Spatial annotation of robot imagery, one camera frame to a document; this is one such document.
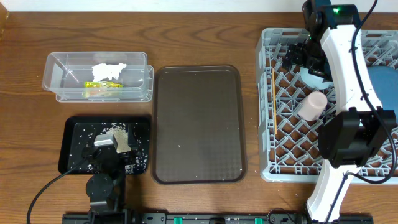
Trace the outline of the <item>light blue bowl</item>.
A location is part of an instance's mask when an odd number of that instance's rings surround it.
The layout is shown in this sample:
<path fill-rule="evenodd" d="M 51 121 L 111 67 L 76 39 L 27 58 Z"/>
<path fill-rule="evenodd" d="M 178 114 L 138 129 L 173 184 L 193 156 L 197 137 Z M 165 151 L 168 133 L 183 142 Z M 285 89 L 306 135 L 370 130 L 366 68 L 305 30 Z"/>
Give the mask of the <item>light blue bowl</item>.
<path fill-rule="evenodd" d="M 324 90 L 333 87 L 333 82 L 327 82 L 321 77 L 309 74 L 307 68 L 300 68 L 300 76 L 304 84 L 310 88 Z"/>

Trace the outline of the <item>wooden chopstick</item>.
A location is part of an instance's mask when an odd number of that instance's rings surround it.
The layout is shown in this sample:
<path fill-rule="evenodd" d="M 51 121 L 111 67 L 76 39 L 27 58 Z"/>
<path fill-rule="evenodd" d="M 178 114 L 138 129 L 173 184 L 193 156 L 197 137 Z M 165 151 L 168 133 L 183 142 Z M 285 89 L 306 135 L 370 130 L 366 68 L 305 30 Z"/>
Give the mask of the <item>wooden chopstick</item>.
<path fill-rule="evenodd" d="M 277 108 L 276 108 L 276 93 L 275 93 L 275 70 L 272 68 L 272 105 L 273 105 L 273 122 L 274 122 L 274 136 L 277 135 Z"/>

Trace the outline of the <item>yellow snack wrapper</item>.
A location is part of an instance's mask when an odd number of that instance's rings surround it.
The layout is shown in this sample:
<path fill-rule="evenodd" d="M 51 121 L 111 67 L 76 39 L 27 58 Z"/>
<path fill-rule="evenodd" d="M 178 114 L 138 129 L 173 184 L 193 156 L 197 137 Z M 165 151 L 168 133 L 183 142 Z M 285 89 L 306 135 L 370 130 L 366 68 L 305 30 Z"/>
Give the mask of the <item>yellow snack wrapper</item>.
<path fill-rule="evenodd" d="M 123 84 L 113 83 L 109 81 L 100 82 L 85 82 L 85 90 L 83 97 L 99 97 L 99 96 L 112 96 L 119 94 L 119 90 L 105 90 L 105 88 L 123 88 Z"/>

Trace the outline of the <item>pink cup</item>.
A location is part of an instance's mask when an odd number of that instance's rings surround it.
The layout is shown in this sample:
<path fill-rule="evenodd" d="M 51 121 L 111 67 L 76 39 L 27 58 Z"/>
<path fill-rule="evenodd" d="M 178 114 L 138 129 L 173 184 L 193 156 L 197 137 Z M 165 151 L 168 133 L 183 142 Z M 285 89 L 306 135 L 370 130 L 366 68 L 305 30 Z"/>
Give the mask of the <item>pink cup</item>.
<path fill-rule="evenodd" d="M 328 99 L 324 93 L 311 92 L 301 101 L 302 107 L 298 111 L 298 115 L 306 121 L 314 121 L 320 117 L 327 103 Z"/>

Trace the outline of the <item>white tissue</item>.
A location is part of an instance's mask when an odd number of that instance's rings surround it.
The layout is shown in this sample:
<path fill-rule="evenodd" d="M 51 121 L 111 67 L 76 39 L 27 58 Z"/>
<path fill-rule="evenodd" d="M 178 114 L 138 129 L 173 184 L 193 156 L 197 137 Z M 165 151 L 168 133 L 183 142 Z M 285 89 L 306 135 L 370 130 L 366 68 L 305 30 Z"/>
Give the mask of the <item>white tissue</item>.
<path fill-rule="evenodd" d="M 101 63 L 95 66 L 92 66 L 92 74 L 93 74 L 93 81 L 100 82 L 105 79 L 117 80 L 120 76 L 120 73 L 127 65 L 124 63 L 119 63 L 117 65 L 108 65 L 105 63 Z"/>

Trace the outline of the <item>dark blue plate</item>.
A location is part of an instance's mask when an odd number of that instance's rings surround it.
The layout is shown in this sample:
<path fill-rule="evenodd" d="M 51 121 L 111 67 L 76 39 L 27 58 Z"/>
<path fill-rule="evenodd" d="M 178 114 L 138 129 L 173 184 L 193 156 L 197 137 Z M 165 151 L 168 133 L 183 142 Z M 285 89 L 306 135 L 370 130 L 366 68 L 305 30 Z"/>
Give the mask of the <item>dark blue plate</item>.
<path fill-rule="evenodd" d="M 397 125 L 397 70 L 388 66 L 368 67 L 370 81 L 383 110 L 393 110 Z"/>

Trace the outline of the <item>pile of white rice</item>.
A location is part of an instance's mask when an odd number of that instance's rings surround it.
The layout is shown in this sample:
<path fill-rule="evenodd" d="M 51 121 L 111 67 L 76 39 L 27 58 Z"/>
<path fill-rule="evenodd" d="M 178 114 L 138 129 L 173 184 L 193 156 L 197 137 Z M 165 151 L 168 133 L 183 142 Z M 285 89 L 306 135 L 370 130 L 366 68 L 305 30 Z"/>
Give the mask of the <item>pile of white rice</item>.
<path fill-rule="evenodd" d="M 129 175 L 143 174 L 147 170 L 149 161 L 150 124 L 147 122 L 74 124 L 71 137 L 62 142 L 65 154 L 60 160 L 64 162 L 64 170 L 67 171 L 73 168 L 82 160 L 81 152 L 83 148 L 95 138 L 90 137 L 90 133 L 94 129 L 97 132 L 96 136 L 100 134 L 113 134 L 118 142 L 117 151 L 126 151 L 128 124 L 134 126 L 134 134 L 139 143 L 140 155 L 133 160 L 131 165 L 126 166 L 126 173 Z"/>

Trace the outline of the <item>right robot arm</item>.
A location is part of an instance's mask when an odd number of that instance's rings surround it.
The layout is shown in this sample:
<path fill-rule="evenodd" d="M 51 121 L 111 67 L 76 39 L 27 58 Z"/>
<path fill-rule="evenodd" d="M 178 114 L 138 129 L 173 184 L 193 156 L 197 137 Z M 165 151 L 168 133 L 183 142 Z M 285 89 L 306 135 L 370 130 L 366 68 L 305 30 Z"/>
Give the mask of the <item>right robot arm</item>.
<path fill-rule="evenodd" d="M 308 220 L 330 223 L 339 219 L 352 179 L 384 142 L 392 141 L 396 116 L 382 107 L 371 83 L 361 43 L 364 19 L 357 7 L 309 0 L 302 11 L 308 39 L 289 45 L 282 66 L 306 68 L 333 82 L 336 114 L 318 133 L 322 169 L 307 200 Z"/>

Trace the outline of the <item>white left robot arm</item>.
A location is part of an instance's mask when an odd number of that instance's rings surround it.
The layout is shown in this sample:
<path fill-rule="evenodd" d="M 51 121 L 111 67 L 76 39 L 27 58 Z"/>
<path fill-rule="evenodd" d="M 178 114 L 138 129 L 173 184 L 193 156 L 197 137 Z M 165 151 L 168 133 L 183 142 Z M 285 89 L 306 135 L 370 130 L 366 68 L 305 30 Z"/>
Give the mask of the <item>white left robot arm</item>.
<path fill-rule="evenodd" d="M 118 142 L 112 134 L 100 134 L 86 145 L 81 156 L 97 173 L 86 184 L 90 198 L 90 223 L 140 223 L 140 214 L 125 207 L 126 166 L 135 163 L 139 145 L 127 126 L 128 151 L 118 152 Z"/>

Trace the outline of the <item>grey dishwasher rack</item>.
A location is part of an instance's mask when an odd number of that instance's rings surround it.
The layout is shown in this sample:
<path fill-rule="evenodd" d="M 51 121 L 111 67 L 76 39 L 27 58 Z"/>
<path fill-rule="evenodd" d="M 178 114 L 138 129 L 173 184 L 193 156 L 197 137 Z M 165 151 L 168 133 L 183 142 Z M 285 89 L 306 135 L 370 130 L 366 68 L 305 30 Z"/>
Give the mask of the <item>grey dishwasher rack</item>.
<path fill-rule="evenodd" d="M 305 29 L 266 28 L 256 46 L 256 80 L 259 94 L 259 166 L 268 182 L 314 183 L 322 168 L 318 131 L 335 116 L 333 87 L 324 90 L 304 84 L 295 65 L 282 68 L 290 44 L 309 38 Z M 397 70 L 397 30 L 362 30 L 363 52 L 368 67 L 387 65 Z M 275 70 L 277 135 L 274 136 L 272 68 Z M 315 121 L 299 115 L 301 101 L 313 91 L 324 93 L 328 104 Z M 369 158 L 359 175 L 372 180 L 385 177 L 392 164 L 391 145 L 386 140 L 376 156 Z"/>

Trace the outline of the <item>black plastic tray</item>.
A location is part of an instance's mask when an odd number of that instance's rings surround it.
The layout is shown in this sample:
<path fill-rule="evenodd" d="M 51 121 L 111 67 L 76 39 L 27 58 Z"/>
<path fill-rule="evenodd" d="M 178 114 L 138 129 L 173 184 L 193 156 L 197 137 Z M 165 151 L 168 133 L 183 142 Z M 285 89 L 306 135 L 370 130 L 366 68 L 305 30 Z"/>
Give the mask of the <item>black plastic tray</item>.
<path fill-rule="evenodd" d="M 64 173 L 82 160 L 83 148 L 97 135 L 112 134 L 117 152 L 131 152 L 132 161 L 126 165 L 127 175 L 143 174 L 148 167 L 150 118 L 145 116 L 72 116 L 65 123 L 59 173 Z"/>

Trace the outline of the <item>clear plastic bin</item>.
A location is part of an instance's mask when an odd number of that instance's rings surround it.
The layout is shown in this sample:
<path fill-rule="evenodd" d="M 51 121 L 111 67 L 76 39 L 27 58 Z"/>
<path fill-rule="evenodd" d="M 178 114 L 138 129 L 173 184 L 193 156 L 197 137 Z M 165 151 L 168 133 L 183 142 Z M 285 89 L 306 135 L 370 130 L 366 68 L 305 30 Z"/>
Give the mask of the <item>clear plastic bin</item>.
<path fill-rule="evenodd" d="M 42 87 L 59 102 L 150 102 L 154 69 L 144 52 L 53 52 Z"/>

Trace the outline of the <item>brown serving tray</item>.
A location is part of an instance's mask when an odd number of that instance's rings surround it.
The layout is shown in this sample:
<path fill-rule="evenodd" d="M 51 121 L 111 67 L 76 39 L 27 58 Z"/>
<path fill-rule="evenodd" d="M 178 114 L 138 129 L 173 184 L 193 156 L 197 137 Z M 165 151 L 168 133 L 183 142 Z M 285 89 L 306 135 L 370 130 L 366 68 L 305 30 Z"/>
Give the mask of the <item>brown serving tray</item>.
<path fill-rule="evenodd" d="M 238 70 L 164 67 L 155 75 L 152 176 L 163 185 L 239 182 L 247 159 Z"/>

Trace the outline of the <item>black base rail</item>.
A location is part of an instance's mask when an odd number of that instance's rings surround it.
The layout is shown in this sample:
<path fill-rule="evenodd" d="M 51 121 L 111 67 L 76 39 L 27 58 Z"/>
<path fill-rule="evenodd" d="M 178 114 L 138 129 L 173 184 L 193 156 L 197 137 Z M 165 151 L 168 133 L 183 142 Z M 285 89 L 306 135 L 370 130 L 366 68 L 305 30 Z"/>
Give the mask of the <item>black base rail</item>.
<path fill-rule="evenodd" d="M 90 218 L 82 214 L 64 214 L 63 224 L 90 223 L 138 223 L 138 224 L 306 224 L 311 221 L 304 215 L 272 213 L 270 215 L 166 215 L 164 213 L 144 213 L 129 217 L 113 215 Z"/>

